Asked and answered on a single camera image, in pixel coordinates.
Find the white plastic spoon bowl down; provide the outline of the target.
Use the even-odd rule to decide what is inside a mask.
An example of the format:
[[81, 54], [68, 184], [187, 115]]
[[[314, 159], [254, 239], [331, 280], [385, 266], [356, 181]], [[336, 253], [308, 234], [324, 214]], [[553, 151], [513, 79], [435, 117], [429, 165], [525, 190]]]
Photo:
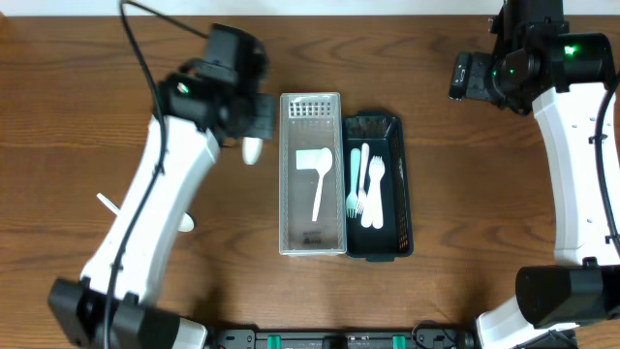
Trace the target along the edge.
[[262, 153], [264, 141], [260, 138], [245, 137], [242, 142], [242, 158], [246, 165], [255, 165]]

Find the clear perforated plastic basket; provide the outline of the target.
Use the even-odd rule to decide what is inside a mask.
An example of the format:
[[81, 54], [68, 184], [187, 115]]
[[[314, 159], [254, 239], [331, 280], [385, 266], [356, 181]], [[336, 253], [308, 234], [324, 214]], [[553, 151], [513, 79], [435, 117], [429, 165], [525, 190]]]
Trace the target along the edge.
[[[312, 221], [322, 148], [333, 156], [318, 220]], [[279, 121], [279, 253], [339, 255], [347, 251], [341, 99], [337, 92], [284, 93]]]

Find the white plastic spoon bowl up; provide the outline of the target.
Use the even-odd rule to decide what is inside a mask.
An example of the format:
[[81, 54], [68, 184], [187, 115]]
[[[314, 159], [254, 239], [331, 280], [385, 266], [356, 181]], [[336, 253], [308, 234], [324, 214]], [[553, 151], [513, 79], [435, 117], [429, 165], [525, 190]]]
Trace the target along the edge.
[[333, 163], [333, 156], [331, 150], [327, 147], [322, 148], [320, 154], [317, 158], [316, 162], [316, 171], [318, 173], [319, 179], [317, 183], [317, 189], [313, 204], [312, 211], [312, 221], [316, 222], [318, 220], [318, 215], [320, 211], [321, 205], [321, 197], [323, 192], [324, 178], [325, 175], [330, 171]]

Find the black perforated plastic basket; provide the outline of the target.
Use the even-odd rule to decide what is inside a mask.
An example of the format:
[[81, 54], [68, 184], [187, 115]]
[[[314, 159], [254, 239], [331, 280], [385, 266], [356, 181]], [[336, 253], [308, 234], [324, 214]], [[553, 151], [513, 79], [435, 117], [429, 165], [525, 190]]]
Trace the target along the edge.
[[387, 111], [359, 111], [342, 121], [346, 188], [351, 188], [350, 153], [369, 145], [369, 156], [380, 156], [386, 170], [381, 180], [384, 226], [364, 228], [361, 218], [346, 219], [347, 255], [368, 262], [392, 262], [414, 251], [414, 232], [400, 118]]

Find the white plastic spoon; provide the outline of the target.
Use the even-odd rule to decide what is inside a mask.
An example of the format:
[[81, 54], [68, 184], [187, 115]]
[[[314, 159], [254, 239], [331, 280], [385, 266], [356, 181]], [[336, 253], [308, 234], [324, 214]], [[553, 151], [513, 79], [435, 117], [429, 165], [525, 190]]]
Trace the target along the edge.
[[192, 232], [195, 227], [196, 223], [194, 218], [190, 214], [184, 213], [179, 223], [178, 231], [181, 233], [189, 233]]
[[115, 203], [113, 203], [110, 199], [108, 199], [105, 195], [103, 195], [102, 193], [98, 193], [96, 195], [96, 197], [114, 215], [118, 215], [119, 214], [120, 208]]

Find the white plastic fork handle up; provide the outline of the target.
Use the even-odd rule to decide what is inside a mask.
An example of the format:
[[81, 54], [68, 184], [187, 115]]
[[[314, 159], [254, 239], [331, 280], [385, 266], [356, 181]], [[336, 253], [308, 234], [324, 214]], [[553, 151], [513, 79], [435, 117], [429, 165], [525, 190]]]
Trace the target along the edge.
[[370, 203], [372, 204], [370, 217], [371, 225], [375, 229], [380, 229], [384, 225], [381, 180], [385, 174], [385, 170], [383, 158], [381, 156], [374, 156], [370, 163], [369, 175], [370, 189], [372, 191], [372, 195], [370, 196]]

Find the light green plastic fork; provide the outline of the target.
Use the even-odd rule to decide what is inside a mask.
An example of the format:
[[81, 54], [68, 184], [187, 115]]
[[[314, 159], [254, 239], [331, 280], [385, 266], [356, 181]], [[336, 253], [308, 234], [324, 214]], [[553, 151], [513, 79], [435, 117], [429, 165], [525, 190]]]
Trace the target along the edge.
[[353, 148], [350, 153], [350, 191], [346, 198], [346, 215], [348, 218], [357, 217], [357, 184], [361, 151]]

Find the white plastic fork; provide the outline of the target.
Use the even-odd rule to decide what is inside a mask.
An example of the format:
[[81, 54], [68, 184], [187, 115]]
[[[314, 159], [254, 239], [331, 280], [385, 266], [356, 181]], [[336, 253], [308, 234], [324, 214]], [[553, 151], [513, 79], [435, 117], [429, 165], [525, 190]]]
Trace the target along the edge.
[[372, 158], [370, 165], [369, 165], [369, 189], [368, 189], [368, 193], [366, 196], [366, 201], [364, 204], [364, 211], [363, 214], [361, 216], [361, 220], [360, 220], [360, 224], [363, 228], [369, 228], [372, 224], [372, 203], [371, 203], [371, 196], [373, 194], [373, 182], [374, 182], [374, 173], [376, 170], [376, 165], [377, 165], [377, 160], [375, 157]]
[[359, 182], [358, 182], [357, 205], [356, 205], [357, 214], [363, 213], [366, 198], [367, 198], [367, 194], [365, 190], [365, 178], [366, 178], [366, 171], [367, 171], [369, 152], [370, 152], [369, 144], [363, 143], [360, 151], [361, 151], [361, 157], [360, 157]]

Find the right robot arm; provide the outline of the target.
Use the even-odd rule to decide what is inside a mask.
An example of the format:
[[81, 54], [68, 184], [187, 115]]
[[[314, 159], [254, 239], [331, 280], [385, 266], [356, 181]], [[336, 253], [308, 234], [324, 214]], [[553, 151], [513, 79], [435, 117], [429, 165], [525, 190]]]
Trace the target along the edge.
[[520, 348], [619, 316], [619, 83], [602, 34], [532, 33], [462, 52], [449, 96], [532, 115], [555, 205], [551, 266], [524, 267], [514, 296], [476, 321], [483, 348]]

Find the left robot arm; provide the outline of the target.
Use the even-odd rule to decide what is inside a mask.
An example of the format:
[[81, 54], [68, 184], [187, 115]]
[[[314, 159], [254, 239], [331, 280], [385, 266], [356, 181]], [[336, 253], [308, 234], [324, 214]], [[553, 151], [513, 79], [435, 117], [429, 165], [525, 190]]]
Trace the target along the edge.
[[262, 76], [174, 73], [156, 89], [139, 167], [108, 234], [77, 282], [47, 299], [78, 348], [203, 348], [206, 325], [157, 307], [179, 227], [223, 142], [243, 141], [254, 164], [272, 136], [274, 99]]

